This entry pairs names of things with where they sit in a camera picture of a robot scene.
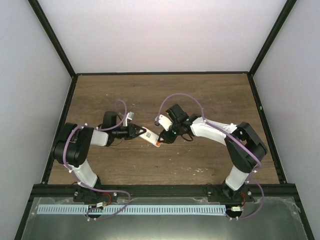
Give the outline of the white remote control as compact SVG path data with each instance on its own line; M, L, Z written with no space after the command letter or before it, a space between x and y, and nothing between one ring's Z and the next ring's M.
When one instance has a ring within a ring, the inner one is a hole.
M159 148L160 146L156 145L159 135L152 132L151 130L146 128L146 133L141 135L140 138L152 144L153 146Z

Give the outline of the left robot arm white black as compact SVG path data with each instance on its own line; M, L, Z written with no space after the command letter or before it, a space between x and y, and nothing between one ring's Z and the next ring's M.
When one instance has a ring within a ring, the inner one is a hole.
M126 118L124 124L117 125L120 118L119 113L106 111L102 124L97 128L67 122L54 141L50 154L76 175L76 183L79 185L76 196L78 200L97 202L99 199L106 199L108 195L107 192L102 192L101 180L88 163L91 145L109 147L115 139L133 140L147 132L145 128L131 123L130 118Z

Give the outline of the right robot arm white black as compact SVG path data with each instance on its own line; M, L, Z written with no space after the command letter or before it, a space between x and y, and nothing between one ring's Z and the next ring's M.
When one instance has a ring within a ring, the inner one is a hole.
M160 143L173 144L178 136L188 135L189 142L194 137L201 137L226 146L232 168L222 183L221 192L229 202L240 196L248 177L261 167L261 161L268 153L266 145L249 123L224 124L200 114L188 115L178 104L168 108L166 115L158 114L155 125L163 128L158 137Z

